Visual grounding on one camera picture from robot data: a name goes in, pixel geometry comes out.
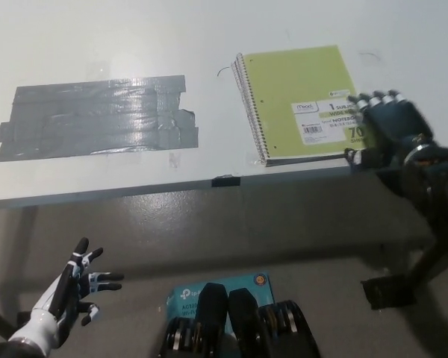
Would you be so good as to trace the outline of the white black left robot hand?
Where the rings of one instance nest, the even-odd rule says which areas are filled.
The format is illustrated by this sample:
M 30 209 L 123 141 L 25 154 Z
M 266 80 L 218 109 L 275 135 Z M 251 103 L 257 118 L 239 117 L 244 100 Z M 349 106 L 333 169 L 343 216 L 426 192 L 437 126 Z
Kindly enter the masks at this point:
M 67 340 L 80 315 L 84 327 L 96 319 L 99 306 L 84 299 L 101 291 L 122 288 L 123 274 L 92 272 L 88 268 L 104 249 L 88 250 L 89 239 L 79 240 L 63 271 L 40 296 L 30 312 L 29 320 L 9 339 L 9 342 L 29 345 L 47 357 Z

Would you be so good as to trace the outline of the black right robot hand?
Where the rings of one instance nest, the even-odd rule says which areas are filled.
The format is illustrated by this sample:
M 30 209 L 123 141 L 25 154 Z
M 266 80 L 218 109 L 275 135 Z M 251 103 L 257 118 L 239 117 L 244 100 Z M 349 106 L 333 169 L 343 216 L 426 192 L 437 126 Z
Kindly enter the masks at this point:
M 435 143 L 432 129 L 416 106 L 397 90 L 350 95 L 364 148 L 348 148 L 349 163 L 359 169 L 399 167 Z

